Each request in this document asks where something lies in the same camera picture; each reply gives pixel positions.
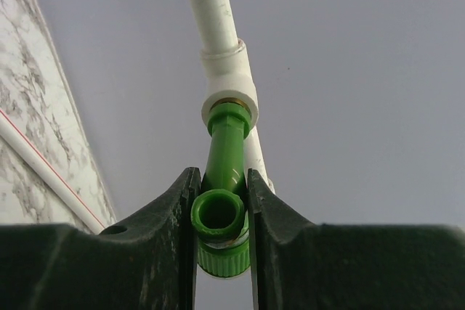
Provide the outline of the green water faucet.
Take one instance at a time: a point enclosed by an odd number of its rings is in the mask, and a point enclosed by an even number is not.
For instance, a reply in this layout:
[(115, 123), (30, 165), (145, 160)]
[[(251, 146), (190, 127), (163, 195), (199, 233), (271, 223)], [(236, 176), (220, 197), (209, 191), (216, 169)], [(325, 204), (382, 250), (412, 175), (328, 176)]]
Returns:
[(198, 237), (198, 265), (213, 277), (237, 277), (250, 267), (244, 171), (250, 123), (246, 109), (233, 102), (214, 106), (208, 116), (209, 156), (190, 220)]

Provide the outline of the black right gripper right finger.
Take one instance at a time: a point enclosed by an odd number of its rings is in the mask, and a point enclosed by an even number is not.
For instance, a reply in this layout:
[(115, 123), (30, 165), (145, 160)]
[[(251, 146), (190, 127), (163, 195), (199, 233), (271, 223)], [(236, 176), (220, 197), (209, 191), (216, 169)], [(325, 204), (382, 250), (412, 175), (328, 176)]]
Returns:
[(462, 309), (464, 231), (313, 224), (248, 173), (255, 309)]

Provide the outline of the white PVC pipe frame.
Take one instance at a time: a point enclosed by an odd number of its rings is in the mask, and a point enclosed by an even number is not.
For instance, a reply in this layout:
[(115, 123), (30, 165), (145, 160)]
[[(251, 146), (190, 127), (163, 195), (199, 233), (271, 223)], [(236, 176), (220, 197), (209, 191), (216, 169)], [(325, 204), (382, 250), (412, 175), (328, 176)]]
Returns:
[[(211, 109), (220, 102), (242, 102), (251, 116), (251, 130), (246, 137), (245, 164), (268, 179), (256, 122), (259, 104), (244, 41), (238, 38), (230, 0), (190, 0), (203, 42), (202, 63), (208, 80), (201, 115), (209, 119)], [(101, 232), (103, 223), (56, 172), (48, 160), (11, 121), (1, 114), (1, 138), (45, 181), (58, 197), (93, 232)]]

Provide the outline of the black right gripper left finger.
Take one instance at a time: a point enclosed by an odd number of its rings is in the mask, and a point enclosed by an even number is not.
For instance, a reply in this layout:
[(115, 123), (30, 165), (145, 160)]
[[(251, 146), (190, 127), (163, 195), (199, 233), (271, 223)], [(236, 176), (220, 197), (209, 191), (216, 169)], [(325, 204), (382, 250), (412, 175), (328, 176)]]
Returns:
[(99, 234), (68, 224), (1, 227), (3, 309), (192, 309), (190, 209), (201, 175), (186, 168), (162, 195)]

